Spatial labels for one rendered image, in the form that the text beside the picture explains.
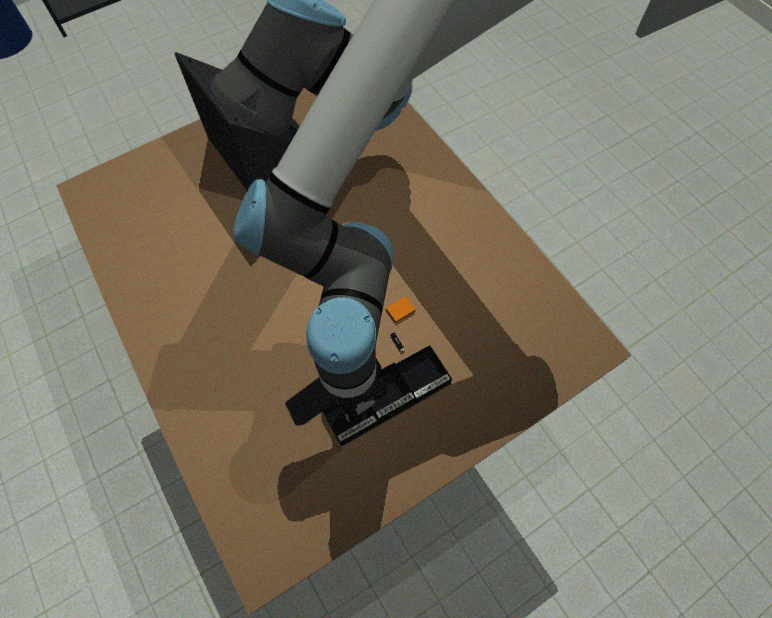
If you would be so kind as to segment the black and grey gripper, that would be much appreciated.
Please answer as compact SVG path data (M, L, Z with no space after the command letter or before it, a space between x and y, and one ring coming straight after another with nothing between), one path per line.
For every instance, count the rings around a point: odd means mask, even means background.
M384 390L384 392L382 394L376 396L376 394L382 392L382 390ZM359 416L358 415L360 413L362 413L363 411L365 411L366 409L371 407L375 403L374 400L377 400L377 399L379 399L379 398L381 398L381 397L383 397L385 395L386 395L386 385L385 385L384 381L381 378L381 365L378 362L378 360L376 359L376 376L375 376L375 380L372 383L371 387L366 392L364 392L363 394L361 394L359 396L356 396L356 397L353 397L353 398L340 398L337 403L340 402L338 405L340 405L340 407L342 405L341 409L343 410L345 415L347 414L346 416L349 419L349 422L351 424L354 424L355 422L357 422L359 420ZM363 402L363 401L369 399L372 396L374 396L374 400L371 400L371 401L368 401L368 402Z

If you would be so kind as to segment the black aaa battery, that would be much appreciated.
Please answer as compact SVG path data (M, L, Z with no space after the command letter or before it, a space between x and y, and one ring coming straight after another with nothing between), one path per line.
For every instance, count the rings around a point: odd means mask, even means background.
M395 332L391 333L391 337L393 338L394 342L395 342L395 343L396 343L396 345L398 346L399 350L400 350L401 352L402 352L402 351L404 351L404 347L403 347L403 345L401 344L401 342L400 342L400 340L398 339L398 337L397 337L397 335L395 334Z

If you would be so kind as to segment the orange rectangular block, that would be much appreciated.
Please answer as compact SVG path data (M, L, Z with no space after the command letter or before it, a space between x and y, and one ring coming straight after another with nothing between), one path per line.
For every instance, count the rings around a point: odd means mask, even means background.
M395 321L395 323L416 311L407 297L403 297L402 299L388 306L386 310Z

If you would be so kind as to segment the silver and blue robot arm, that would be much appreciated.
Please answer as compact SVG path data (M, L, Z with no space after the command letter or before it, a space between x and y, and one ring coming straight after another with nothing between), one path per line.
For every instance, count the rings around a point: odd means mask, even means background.
M353 35L325 0L268 0L214 76L226 108L275 135L290 128L303 88L318 95L234 225L237 244L323 286L306 335L320 378L286 402L295 425L366 392L376 376L393 246L374 226L328 218L335 196L374 132L406 106L411 79L532 1L374 0Z

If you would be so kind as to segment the black rack of labelled bins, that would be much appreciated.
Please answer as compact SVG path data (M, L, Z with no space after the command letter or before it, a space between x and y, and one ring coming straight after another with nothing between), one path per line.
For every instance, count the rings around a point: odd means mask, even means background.
M358 415L358 422L351 424L347 421L337 402L323 411L341 446L450 385L452 381L430 345L381 369L381 378L386 385L386 395L376 401L374 396L365 400L374 400L375 403Z

